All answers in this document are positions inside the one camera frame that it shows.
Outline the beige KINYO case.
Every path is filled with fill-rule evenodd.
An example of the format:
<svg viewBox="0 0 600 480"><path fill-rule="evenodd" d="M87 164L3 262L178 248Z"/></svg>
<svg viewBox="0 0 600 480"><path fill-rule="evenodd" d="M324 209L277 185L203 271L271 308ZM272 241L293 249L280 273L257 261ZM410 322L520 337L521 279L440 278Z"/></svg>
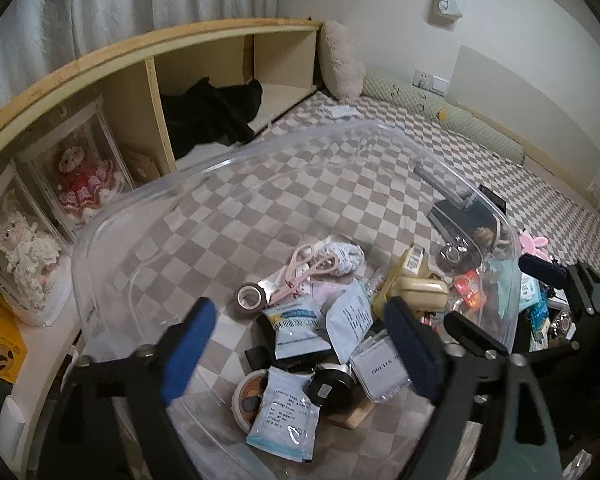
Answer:
<svg viewBox="0 0 600 480"><path fill-rule="evenodd" d="M393 297L402 298L414 312L442 312L446 309L449 287L436 278L411 278L400 275L388 278L372 302L372 310L378 318L384 317L386 303Z"/></svg>

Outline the white clear plastic box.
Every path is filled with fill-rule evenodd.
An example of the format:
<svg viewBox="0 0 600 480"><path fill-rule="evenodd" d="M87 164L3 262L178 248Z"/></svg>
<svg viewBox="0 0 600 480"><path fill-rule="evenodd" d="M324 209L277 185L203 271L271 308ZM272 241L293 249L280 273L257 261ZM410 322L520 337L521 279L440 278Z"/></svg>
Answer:
<svg viewBox="0 0 600 480"><path fill-rule="evenodd" d="M350 364L366 396L375 403L389 401L411 385L386 330L363 340L352 353Z"/></svg>

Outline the teal wet wipes pack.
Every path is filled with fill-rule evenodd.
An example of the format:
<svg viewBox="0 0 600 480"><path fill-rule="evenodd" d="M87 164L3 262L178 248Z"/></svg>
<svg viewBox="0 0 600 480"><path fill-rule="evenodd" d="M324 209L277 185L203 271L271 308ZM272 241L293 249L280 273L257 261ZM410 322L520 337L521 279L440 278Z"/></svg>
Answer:
<svg viewBox="0 0 600 480"><path fill-rule="evenodd" d="M496 290L498 291L498 316L502 321L507 321L514 314L519 314L538 304L541 300L539 281L519 270L513 260L496 260L495 271L498 274ZM518 304L514 307L510 299L513 293L513 284L519 285Z"/></svg>

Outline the pink bunny hand mirror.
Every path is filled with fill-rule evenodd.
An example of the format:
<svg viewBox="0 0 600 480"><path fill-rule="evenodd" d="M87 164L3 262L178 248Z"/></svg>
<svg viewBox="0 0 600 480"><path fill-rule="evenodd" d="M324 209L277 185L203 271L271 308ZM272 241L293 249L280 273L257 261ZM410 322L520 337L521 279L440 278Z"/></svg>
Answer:
<svg viewBox="0 0 600 480"><path fill-rule="evenodd" d="M523 230L519 234L521 253L540 258L546 262L552 262L552 258L545 250L548 245L548 239L545 236L534 236L527 230Z"/></svg>

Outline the red snack packet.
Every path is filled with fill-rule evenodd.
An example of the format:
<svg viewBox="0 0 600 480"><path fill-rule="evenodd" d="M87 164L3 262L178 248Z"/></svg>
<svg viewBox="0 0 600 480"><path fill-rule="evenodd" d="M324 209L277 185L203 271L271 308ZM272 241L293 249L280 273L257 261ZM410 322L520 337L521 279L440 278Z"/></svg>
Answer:
<svg viewBox="0 0 600 480"><path fill-rule="evenodd" d="M484 305L481 278L477 270L469 270L457 275L453 282L455 290L471 311L477 311Z"/></svg>

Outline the black box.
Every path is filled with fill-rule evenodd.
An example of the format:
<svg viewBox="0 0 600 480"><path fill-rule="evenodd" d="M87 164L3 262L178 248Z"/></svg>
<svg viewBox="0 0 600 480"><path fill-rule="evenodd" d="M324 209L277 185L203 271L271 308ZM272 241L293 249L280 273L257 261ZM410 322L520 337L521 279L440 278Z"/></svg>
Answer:
<svg viewBox="0 0 600 480"><path fill-rule="evenodd" d="M491 203L494 203L495 206L502 212L502 214L507 214L507 203L504 198L501 198L498 194L487 188L485 185L480 184L478 186L479 191L486 196Z"/></svg>

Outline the white dress doll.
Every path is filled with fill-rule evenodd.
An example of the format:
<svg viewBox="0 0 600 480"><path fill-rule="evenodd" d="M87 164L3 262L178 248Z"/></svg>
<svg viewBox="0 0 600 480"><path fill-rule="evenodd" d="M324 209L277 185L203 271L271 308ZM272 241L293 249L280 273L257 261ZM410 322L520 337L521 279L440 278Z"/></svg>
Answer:
<svg viewBox="0 0 600 480"><path fill-rule="evenodd" d="M41 312L57 278L62 247L17 206L4 202L0 210L0 265L12 279L23 303Z"/></svg>

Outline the green bolster pillow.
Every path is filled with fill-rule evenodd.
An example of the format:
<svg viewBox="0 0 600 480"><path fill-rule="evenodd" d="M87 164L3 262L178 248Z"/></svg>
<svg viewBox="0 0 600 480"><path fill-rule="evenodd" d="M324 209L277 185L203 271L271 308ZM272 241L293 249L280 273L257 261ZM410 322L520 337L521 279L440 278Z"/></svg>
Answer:
<svg viewBox="0 0 600 480"><path fill-rule="evenodd" d="M524 164L524 149L519 143L483 120L475 118L467 110L449 104L442 96L376 74L365 76L363 94L403 107L412 114L422 116L428 122L435 122L445 131L457 133L488 148L514 164Z"/></svg>

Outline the pink scissors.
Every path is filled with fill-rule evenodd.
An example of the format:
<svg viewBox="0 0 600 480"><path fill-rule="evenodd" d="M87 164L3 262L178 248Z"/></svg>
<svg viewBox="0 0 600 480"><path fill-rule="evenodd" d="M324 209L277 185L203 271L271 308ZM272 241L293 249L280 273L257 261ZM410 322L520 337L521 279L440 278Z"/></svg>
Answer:
<svg viewBox="0 0 600 480"><path fill-rule="evenodd" d="M332 252L319 255L311 244L299 245L288 262L283 284L273 292L268 305L302 295L302 284L310 278L331 274L338 269L339 258Z"/></svg>

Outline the red dress doll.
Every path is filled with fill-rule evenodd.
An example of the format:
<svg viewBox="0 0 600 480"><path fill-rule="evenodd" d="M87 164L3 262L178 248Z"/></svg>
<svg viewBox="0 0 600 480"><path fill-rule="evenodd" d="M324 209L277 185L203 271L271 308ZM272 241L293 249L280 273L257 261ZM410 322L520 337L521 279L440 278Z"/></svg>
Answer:
<svg viewBox="0 0 600 480"><path fill-rule="evenodd" d="M112 159L92 157L81 145L59 156L58 202L73 221L87 222L124 188L124 175Z"/></svg>

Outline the wooden bedside shelf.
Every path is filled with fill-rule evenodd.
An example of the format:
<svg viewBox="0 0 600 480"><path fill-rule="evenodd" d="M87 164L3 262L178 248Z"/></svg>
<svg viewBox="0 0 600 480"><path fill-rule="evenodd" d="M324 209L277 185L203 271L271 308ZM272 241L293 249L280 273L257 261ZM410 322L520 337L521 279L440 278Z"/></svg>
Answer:
<svg viewBox="0 0 600 480"><path fill-rule="evenodd" d="M250 122L261 133L316 90L315 58L322 25L290 18L236 18L148 32L99 49L55 70L0 109L0 169L18 143L30 145L55 124L97 102L110 139L122 152L147 158L143 184L188 165L175 156L163 96L208 79L216 88L257 80L263 96Z"/></svg>

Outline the white fluffy pillow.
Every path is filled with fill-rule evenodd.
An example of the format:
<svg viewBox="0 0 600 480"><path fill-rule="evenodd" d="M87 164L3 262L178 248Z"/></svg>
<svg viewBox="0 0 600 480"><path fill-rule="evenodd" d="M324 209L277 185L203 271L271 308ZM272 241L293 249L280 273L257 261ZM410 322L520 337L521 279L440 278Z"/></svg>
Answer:
<svg viewBox="0 0 600 480"><path fill-rule="evenodd" d="M361 96L366 70L355 36L346 25L337 21L323 24L318 62L324 84L336 100L352 103Z"/></svg>

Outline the black clothing on shelf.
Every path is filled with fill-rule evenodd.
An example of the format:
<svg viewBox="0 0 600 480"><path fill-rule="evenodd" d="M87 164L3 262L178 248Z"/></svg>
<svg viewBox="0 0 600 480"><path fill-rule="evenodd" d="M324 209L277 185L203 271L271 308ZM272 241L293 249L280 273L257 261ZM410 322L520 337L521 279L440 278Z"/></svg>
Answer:
<svg viewBox="0 0 600 480"><path fill-rule="evenodd" d="M174 158L183 158L198 145L250 143L257 135L250 122L257 117L262 98L263 87L257 79L216 88L208 77L179 96L162 94Z"/></svg>

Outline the grey window curtain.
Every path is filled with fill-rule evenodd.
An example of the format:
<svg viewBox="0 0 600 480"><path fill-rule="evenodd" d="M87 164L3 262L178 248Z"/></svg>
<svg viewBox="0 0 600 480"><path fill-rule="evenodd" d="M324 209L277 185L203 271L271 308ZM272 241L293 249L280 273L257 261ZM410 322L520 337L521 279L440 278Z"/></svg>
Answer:
<svg viewBox="0 0 600 480"><path fill-rule="evenodd" d="M0 17L0 108L83 55L145 32L272 18L278 0L12 0Z"/></svg>

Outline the wall power outlet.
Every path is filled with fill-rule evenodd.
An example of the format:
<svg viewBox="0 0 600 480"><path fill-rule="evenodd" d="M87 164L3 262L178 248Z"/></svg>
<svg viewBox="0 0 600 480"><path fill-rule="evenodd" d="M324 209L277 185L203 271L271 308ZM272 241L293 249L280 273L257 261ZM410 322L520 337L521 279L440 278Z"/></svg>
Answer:
<svg viewBox="0 0 600 480"><path fill-rule="evenodd" d="M448 92L450 82L447 79L439 76L434 76L423 72L422 70L415 70L412 80L412 85L416 88L430 91L438 96L445 96Z"/></svg>

